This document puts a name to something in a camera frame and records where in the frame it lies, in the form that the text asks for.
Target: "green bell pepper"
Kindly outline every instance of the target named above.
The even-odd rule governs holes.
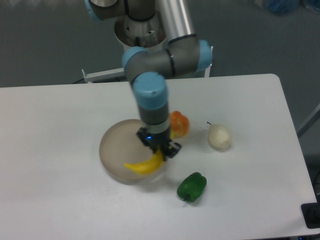
[[[183,201],[193,203],[197,200],[207,185],[207,179],[201,175],[199,172],[194,172],[188,176],[183,182],[179,185],[176,190],[176,194]]]

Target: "yellow banana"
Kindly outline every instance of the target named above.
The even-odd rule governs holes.
[[[171,129],[171,131],[170,131],[170,139],[173,140],[174,138],[175,138],[175,132],[172,131],[172,129]]]
[[[164,155],[162,151],[158,149],[149,160],[136,164],[125,163],[124,166],[136,174],[146,175],[158,170],[162,164],[164,164]]]

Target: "gray floor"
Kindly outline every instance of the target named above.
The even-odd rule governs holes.
[[[55,7],[49,0],[36,7],[6,1],[0,1],[0,87],[70,84],[82,78],[81,68],[121,67],[115,20],[93,22],[82,0]],[[278,75],[298,127],[320,103],[320,15],[302,5],[279,17],[248,0],[188,2],[198,36],[214,46],[211,76]],[[308,165],[318,168],[320,121],[300,143]]]

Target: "black cable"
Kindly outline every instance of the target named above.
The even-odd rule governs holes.
[[[316,180],[319,177],[319,175],[320,175],[320,171],[315,175],[313,182],[312,182],[312,186],[314,186],[316,184]]]
[[[168,54],[168,56],[170,58],[171,72],[172,72],[172,76],[174,77],[176,75],[174,56],[171,54],[169,49],[166,49],[165,51],[166,51],[166,53]]]
[[[78,81],[75,81],[74,83],[72,83],[72,84],[78,84],[78,83],[80,83],[80,82],[82,82],[82,81],[84,81],[85,79],[84,78],[81,78],[80,80],[78,80]]]
[[[126,15],[129,15],[129,5],[128,5],[128,0],[123,0],[124,3],[124,12]]]
[[[306,120],[302,123],[296,132],[298,139],[309,129],[312,125],[320,119],[320,104],[310,113]]]

